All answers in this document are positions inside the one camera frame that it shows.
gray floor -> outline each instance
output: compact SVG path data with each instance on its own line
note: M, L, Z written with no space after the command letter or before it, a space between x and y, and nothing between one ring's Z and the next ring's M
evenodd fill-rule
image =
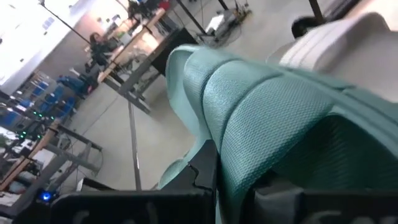
M310 15L308 0L248 0L253 11L241 29L232 34L226 49L243 57L263 61L276 48L293 40L290 32L291 23L302 15ZM325 10L331 0L319 0ZM188 2L187 7L196 14L201 23L201 1ZM234 6L233 1L226 1ZM202 0L204 24L221 9L217 0ZM189 18L177 7L187 29L196 28ZM165 92L165 80L160 77L147 91L148 104L152 113L146 115L135 110L137 148L143 189L150 189L160 179L163 171L174 160L182 157L193 143L193 136L188 133L180 120L171 110ZM103 160L93 152L91 160L102 164L96 179L116 189L135 189L132 164L131 135L127 102L106 85L101 85L83 103L73 118L72 128L104 147ZM81 146L74 145L76 152ZM77 173L77 177L91 175L86 170ZM76 176L71 175L65 184L65 191L71 189Z

metal pole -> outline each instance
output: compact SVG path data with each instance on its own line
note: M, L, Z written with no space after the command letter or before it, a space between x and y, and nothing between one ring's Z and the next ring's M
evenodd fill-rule
M196 25L196 27L199 29L199 31L203 35L207 35L206 31L203 29L203 27L199 24L199 22L194 18L194 16L191 14L191 12L185 7L184 4L182 4L181 0L176 0L177 3L181 6L182 10L188 15L188 17L192 20L192 22Z
M129 118L130 118L130 131L131 131L131 148L132 148L132 161L134 166L134 178L136 180L136 190L141 190L141 177L139 173L139 162L137 153L137 133L136 122L134 120L134 108L132 103L128 102Z
M50 178L56 173L61 166L67 161L66 157L57 156L47 165L41 175L33 184L23 193L19 199L11 206L11 214L18 214L35 196L37 191L44 187Z
M69 153L69 152L66 152L66 151L64 151L62 149L59 149L56 146L48 144L48 145L46 145L45 148L46 148L46 150L55 153L57 155L57 157L58 156L64 157L67 160L72 161L73 163L76 163L79 166L82 166L82 167L87 168L89 170L92 170L94 172L99 172L100 171L99 167L96 167L93 164L91 164L91 163L89 163L89 162L87 162L87 161L85 161L83 159L80 159L79 157L73 155L72 153Z
M228 10L228 7L226 6L223 0L218 0L218 2L220 3L221 7L223 7L224 10Z
M325 22L325 18L323 18L321 9L319 7L318 1L317 0L309 0L311 9L313 11L313 15L315 16L315 19L319 24L323 24Z
M51 10L47 9L44 5L44 2L42 2L40 4L45 10L47 10L49 13L51 13L51 15L53 15L55 18L57 18L59 21L61 21L63 23L63 25L67 26L69 29L71 29L76 35L78 35L80 38L82 38L83 40L85 40L85 42L90 44L90 41L88 41L87 39L85 39L81 34L79 34L79 32L77 32L72 26L70 26L69 24L67 24L63 19L59 18L59 16L57 16L56 14L54 14Z

desk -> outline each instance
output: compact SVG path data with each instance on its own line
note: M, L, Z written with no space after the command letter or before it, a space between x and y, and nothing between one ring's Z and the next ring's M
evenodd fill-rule
M66 127L62 126L60 122L60 119L56 119L49 126L43 138L34 146L33 150L28 155L28 158L33 158L40 150L44 148L54 153L56 156L53 157L49 164L41 171L40 175L29 185L26 191L20 195L17 201L10 207L7 207L6 210L0 208L0 212L5 212L10 216L18 214L28 203L31 202L39 189L45 189L52 192L57 190L72 172L76 172L78 166L92 170L94 173L98 173L100 171L100 167L88 162L88 157L91 148L95 148L101 152L102 147L67 129ZM57 146L50 144L50 141L53 137L55 137L55 135L58 135L59 138L61 138L63 135L69 135L76 140L85 143L86 146L78 155L74 155L73 153L68 152L66 149L60 149ZM68 168L65 169L59 177L52 179L53 175L57 173L67 161L72 162L72 164L68 166ZM0 185L0 191L4 191L7 186L19 175L19 173L24 170L29 162L30 160L26 158L18 159L18 161L8 171L5 179L2 181Z
M57 134L58 131L63 132L67 135L70 135L71 137L85 143L85 144L89 144L90 147L93 147L99 151L102 150L102 147L91 142L90 140L88 140L87 138L84 138L83 136L80 136L77 133L74 133L73 131L67 129L66 127L62 126L60 124L61 120L60 119L56 119L48 128L48 130L46 130L43 138L34 146L33 150L30 152L28 158L31 159L33 158L40 150L42 150L43 148L49 146L49 142L51 141L51 139L53 137L55 137L55 135ZM14 163L14 165L12 165L12 167L8 170L7 174L4 176L5 179L2 180L1 185L0 185L0 191L5 190L8 185L19 175L19 173L21 173L24 168L29 164L30 160L26 159L26 158L20 158L18 159L18 161L16 161Z
M165 75L165 67L171 51L182 44L197 44L197 42L186 29L175 30L171 32L154 51L152 51L152 53L138 66L137 69L132 72L125 82L122 82L120 86L108 78L105 79L105 82L113 90L125 97L125 99L148 114L150 113L150 109L141 103L138 97L132 96L131 90L151 66L155 67L159 73Z
M155 24L163 17L165 11L163 9L159 9L155 16L146 24L146 26L151 29L155 26ZM98 75L98 83L104 82L105 78L107 78L113 70L118 66L118 63L125 60L129 57L129 52L134 50L134 46L138 43L138 41L142 38L142 36L147 33L148 30L143 27L141 31L139 31L126 46L121 46L113 52L113 55L109 59L108 67Z
M53 129L56 129L57 126L59 125L61 121L59 119L56 119L50 127ZM40 150L44 148L44 146L47 145L47 143L55 136L55 132L51 131L50 129L46 131L44 134L43 138L39 141L39 143L33 148L33 150L29 154L29 159L33 158ZM24 168L29 164L28 159L25 158L20 158L18 161L12 165L12 167L9 169L7 174L4 176L5 179L2 181L0 185L0 191L5 190L8 185L19 175L20 172L24 170Z

blue light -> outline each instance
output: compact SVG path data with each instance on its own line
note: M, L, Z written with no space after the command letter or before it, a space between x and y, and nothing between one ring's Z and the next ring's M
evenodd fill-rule
M42 200L44 202L48 202L49 200L51 200L52 198L52 194L48 193L48 192L43 192L40 197L42 198Z

person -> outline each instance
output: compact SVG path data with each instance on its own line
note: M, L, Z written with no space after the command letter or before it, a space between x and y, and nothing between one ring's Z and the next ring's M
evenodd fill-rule
M110 56L105 55L105 53L112 52L117 46L112 46L112 44L104 39L99 33L94 32L90 35L90 49L91 58L101 66L108 64L108 58Z

